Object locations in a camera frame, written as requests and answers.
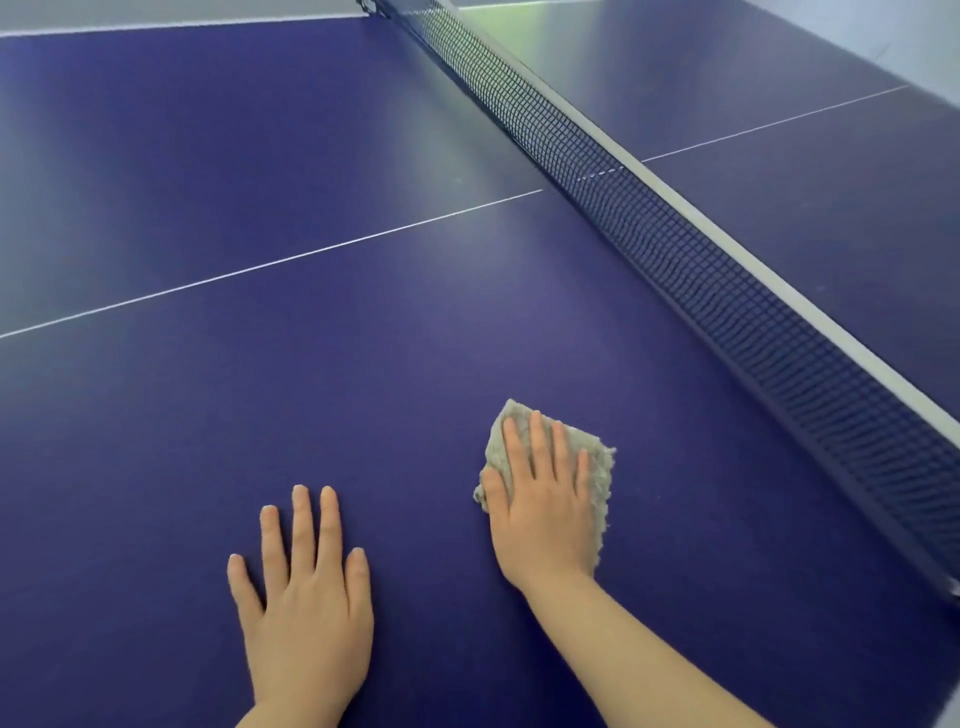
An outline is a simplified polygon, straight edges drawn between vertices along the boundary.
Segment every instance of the left hand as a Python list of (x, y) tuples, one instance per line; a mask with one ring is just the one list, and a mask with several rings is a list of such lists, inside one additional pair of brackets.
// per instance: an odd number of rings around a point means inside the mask
[(289, 568), (276, 507), (260, 512), (266, 609), (243, 557), (233, 554), (227, 567), (256, 703), (241, 725), (333, 728), (370, 667), (370, 569), (361, 548), (343, 566), (340, 508), (332, 488), (320, 494), (316, 550), (310, 494), (302, 485), (294, 488), (293, 505)]

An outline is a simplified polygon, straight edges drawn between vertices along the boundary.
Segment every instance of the white center line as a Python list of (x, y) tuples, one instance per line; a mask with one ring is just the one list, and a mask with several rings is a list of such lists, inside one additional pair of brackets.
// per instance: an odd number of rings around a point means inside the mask
[(478, 209), (483, 209), (484, 207), (493, 207), (494, 205), (500, 205), (502, 203), (509, 203), (511, 200), (519, 200), (521, 197), (529, 197), (530, 195), (536, 195), (538, 192), (542, 192), (542, 189), (531, 190), (530, 192), (524, 192), (520, 195), (514, 195), (513, 197), (505, 197), (502, 200), (495, 200), (491, 203), (484, 203), (483, 205), (477, 205), (475, 207), (468, 207), (467, 209), (457, 210), (456, 212), (448, 212), (446, 215), (440, 215), (439, 217), (431, 217), (429, 220), (420, 220), (418, 223), (411, 223), (410, 225), (403, 225), (399, 228), (392, 228), (388, 231), (375, 232), (372, 235), (364, 235), (363, 237), (357, 237), (353, 240), (348, 240), (343, 243), (337, 243), (336, 245), (328, 245), (325, 248), (318, 248), (315, 251), (307, 251), (306, 253), (298, 253), (297, 255), (290, 255), (288, 257), (283, 257), (280, 260), (271, 260), (269, 263), (260, 263), (259, 265), (253, 265), (250, 268), (244, 268), (239, 271), (232, 271), (231, 273), (224, 273), (221, 276), (214, 276), (210, 279), (196, 280), (192, 283), (186, 283), (185, 285), (179, 285), (176, 288), (167, 288), (164, 291), (157, 291), (156, 293), (150, 293), (146, 296), (139, 296), (135, 299), (129, 299), (128, 301), (121, 301), (120, 303), (111, 303), (110, 305), (101, 306), (100, 308), (91, 308), (88, 311), (81, 311), (80, 313), (74, 313), (70, 316), (63, 316), (59, 319), (54, 319), (53, 321), (47, 321), (43, 324), (35, 324), (31, 327), (18, 328), (15, 331), (8, 331), (7, 333), (0, 333), (0, 339), (9, 339), (11, 336), (16, 336), (21, 333), (27, 333), (28, 331), (36, 331), (39, 328), (47, 328), (55, 326), (56, 324), (65, 324), (68, 321), (75, 321), (76, 319), (82, 319), (85, 316), (92, 316), (95, 313), (103, 313), (104, 311), (111, 311), (114, 308), (120, 308), (125, 305), (131, 305), (133, 303), (141, 303), (143, 301), (149, 301), (150, 299), (156, 299), (160, 296), (167, 296), (171, 293), (177, 293), (178, 291), (185, 291), (188, 288), (196, 288), (199, 285), (206, 285), (207, 283), (213, 283), (217, 280), (224, 280), (234, 278), (235, 276), (243, 276), (245, 273), (252, 273), (253, 271), (259, 271), (262, 268), (270, 268), (274, 265), (279, 265), (280, 263), (289, 263), (291, 260), (298, 260), (302, 257), (308, 257), (310, 255), (316, 255), (317, 253), (326, 253), (327, 251), (336, 250), (337, 248), (344, 248), (347, 245), (353, 245), (354, 243), (361, 243), (364, 240), (373, 240), (375, 237), (383, 237), (384, 235), (389, 235), (393, 232), (400, 232), (409, 230), (411, 228), (418, 228), (421, 225), (428, 225), (430, 223), (435, 223), (440, 220), (446, 220), (450, 217), (456, 217), (457, 215), (463, 215), (467, 212), (473, 212)]
[(781, 119), (780, 121), (775, 121), (771, 124), (764, 124), (762, 127), (753, 127), (748, 129), (745, 132), (737, 132), (732, 134), (727, 134), (726, 136), (721, 136), (717, 139), (711, 139), (710, 141), (702, 141), (699, 144), (694, 144), (690, 147), (683, 147), (682, 149), (674, 150), (673, 152), (667, 152), (666, 154), (656, 155), (655, 157), (648, 157), (647, 159), (641, 159), (642, 164), (646, 164), (648, 161), (653, 161), (654, 159), (663, 159), (664, 157), (672, 157), (673, 155), (678, 155), (680, 152), (689, 152), (691, 149), (697, 149), (698, 147), (706, 147), (708, 144), (715, 144), (718, 141), (724, 141), (726, 139), (733, 139), (735, 136), (743, 136), (745, 133), (759, 132), (761, 129), (769, 129), (770, 127), (776, 127), (778, 124), (786, 124), (788, 121), (796, 121), (797, 119), (803, 119), (805, 116), (812, 116), (815, 113), (823, 113), (824, 111), (830, 111), (831, 109), (840, 109), (841, 107), (848, 107), (850, 104), (856, 104), (860, 101), (866, 101), (867, 99), (875, 99), (877, 96), (883, 96), (888, 93), (893, 93), (894, 91), (901, 91), (905, 88), (909, 88), (910, 84), (903, 84), (896, 86), (895, 88), (888, 88), (885, 91), (879, 91), (878, 93), (872, 93), (869, 96), (861, 96), (858, 99), (852, 99), (850, 101), (845, 101), (843, 104), (834, 104), (831, 107), (823, 107), (822, 109), (817, 109), (815, 111), (808, 111), (807, 113), (801, 113), (797, 116), (791, 116), (788, 119)]

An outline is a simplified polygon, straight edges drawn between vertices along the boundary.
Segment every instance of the table tennis net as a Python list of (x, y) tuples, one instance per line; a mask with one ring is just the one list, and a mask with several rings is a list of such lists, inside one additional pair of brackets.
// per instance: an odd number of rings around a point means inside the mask
[(445, 0), (364, 4), (412, 35), (896, 546), (957, 595), (960, 451), (949, 440), (626, 169)]

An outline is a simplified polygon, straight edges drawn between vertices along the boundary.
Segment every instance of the right hand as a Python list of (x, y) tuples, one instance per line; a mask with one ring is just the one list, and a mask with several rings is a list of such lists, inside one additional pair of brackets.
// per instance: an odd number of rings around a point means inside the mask
[(564, 426), (553, 424), (551, 458), (540, 412), (530, 417), (532, 470), (516, 423), (509, 417), (503, 421), (503, 441), (514, 477), (513, 502), (508, 502), (496, 469), (487, 467), (480, 473), (493, 550), (503, 575), (528, 597), (538, 584), (556, 578), (584, 574), (592, 578), (596, 553), (587, 452), (577, 453), (574, 483)]

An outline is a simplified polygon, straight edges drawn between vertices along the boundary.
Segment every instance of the hand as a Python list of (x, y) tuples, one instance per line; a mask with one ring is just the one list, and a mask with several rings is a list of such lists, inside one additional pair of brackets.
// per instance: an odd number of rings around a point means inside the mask
[(253, 681), (256, 707), (249, 724), (332, 728), (370, 666), (370, 569), (363, 549), (355, 548), (345, 578), (340, 508), (332, 488), (320, 493), (316, 559), (310, 493), (302, 485), (294, 488), (293, 503), (289, 570), (279, 513), (272, 505), (260, 512), (266, 610), (243, 557), (233, 554), (227, 567)]
[(490, 467), (480, 473), (493, 550), (503, 575), (528, 598), (538, 583), (558, 576), (592, 578), (596, 554), (587, 452), (577, 454), (574, 484), (564, 426), (553, 424), (551, 462), (540, 412), (530, 417), (532, 471), (512, 418), (503, 421), (503, 441), (514, 477), (513, 502), (508, 503), (500, 473)]

